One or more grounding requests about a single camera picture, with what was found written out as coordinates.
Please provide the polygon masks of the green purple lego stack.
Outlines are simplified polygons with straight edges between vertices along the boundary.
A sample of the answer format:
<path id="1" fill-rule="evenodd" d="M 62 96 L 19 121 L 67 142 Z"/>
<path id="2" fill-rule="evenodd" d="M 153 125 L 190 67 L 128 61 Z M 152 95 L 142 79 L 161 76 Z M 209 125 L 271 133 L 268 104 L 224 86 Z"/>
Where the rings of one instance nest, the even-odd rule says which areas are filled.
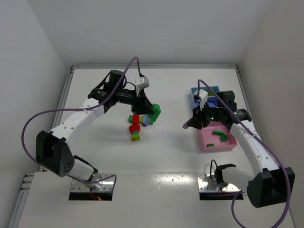
<path id="1" fill-rule="evenodd" d="M 150 116 L 150 119 L 153 122 L 156 122 L 156 120 L 158 119 L 159 115 L 161 114 L 161 108 L 160 108 L 159 104 L 153 104 L 152 107 L 153 107 L 154 113 Z"/>

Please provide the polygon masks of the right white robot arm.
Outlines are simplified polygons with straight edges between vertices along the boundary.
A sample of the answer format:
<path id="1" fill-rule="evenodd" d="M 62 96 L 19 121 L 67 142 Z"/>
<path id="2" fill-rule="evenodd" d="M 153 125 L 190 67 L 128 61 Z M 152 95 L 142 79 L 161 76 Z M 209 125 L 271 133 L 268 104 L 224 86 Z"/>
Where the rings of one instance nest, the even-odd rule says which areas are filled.
<path id="1" fill-rule="evenodd" d="M 196 90 L 194 99 L 198 105 L 192 110 L 192 117 L 184 128 L 207 128 L 212 122 L 220 122 L 235 137 L 245 153 L 253 177 L 244 177 L 239 189 L 244 190 L 255 208 L 285 203 L 287 188 L 293 187 L 295 173 L 290 168 L 282 169 L 277 160 L 260 142 L 251 116 L 245 109 L 238 109 L 233 91 L 221 91 L 214 94 L 215 105 L 210 105 L 208 92 Z"/>

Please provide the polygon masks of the green lego plate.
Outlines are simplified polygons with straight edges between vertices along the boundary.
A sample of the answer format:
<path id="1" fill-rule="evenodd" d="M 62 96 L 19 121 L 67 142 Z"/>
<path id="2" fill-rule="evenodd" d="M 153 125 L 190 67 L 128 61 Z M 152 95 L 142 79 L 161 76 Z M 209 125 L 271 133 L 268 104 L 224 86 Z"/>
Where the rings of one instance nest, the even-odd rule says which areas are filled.
<path id="1" fill-rule="evenodd" d="M 219 131 L 219 130 L 213 130 L 212 134 L 222 136 L 222 135 L 226 135 L 226 132 L 225 131 Z"/>

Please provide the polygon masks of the purple brick from stack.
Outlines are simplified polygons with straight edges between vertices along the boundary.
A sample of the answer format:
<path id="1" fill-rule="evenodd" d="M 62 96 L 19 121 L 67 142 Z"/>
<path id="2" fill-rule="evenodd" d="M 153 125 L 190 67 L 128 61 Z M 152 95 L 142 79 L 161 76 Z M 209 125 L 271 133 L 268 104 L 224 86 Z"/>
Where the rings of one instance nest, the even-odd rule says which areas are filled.
<path id="1" fill-rule="evenodd" d="M 189 127 L 189 122 L 190 120 L 188 120 L 184 125 L 183 125 L 183 129 L 187 129 Z"/>

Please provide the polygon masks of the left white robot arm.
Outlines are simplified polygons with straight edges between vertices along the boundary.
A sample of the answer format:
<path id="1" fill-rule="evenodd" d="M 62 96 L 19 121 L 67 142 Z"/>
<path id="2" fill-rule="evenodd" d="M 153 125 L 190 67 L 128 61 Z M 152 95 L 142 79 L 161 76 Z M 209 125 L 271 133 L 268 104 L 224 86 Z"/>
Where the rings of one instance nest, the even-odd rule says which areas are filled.
<path id="1" fill-rule="evenodd" d="M 131 106 L 134 114 L 153 114 L 152 103 L 144 89 L 149 86 L 146 76 L 135 79 L 135 88 L 126 89 L 127 81 L 119 70 L 111 70 L 104 80 L 87 96 L 80 108 L 62 124 L 36 137 L 36 161 L 59 177 L 69 176 L 80 182 L 90 182 L 98 170 L 71 151 L 74 142 L 112 106 L 122 103 Z"/>

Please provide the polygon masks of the yellow-green lego brick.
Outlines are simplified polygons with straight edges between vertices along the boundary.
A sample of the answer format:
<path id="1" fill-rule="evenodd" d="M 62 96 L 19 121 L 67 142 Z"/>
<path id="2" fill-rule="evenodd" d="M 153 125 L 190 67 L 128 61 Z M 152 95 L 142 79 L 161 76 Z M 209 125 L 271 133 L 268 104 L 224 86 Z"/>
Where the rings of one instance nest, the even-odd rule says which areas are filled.
<path id="1" fill-rule="evenodd" d="M 132 134 L 131 140 L 132 141 L 140 140 L 140 134 L 139 133 Z"/>

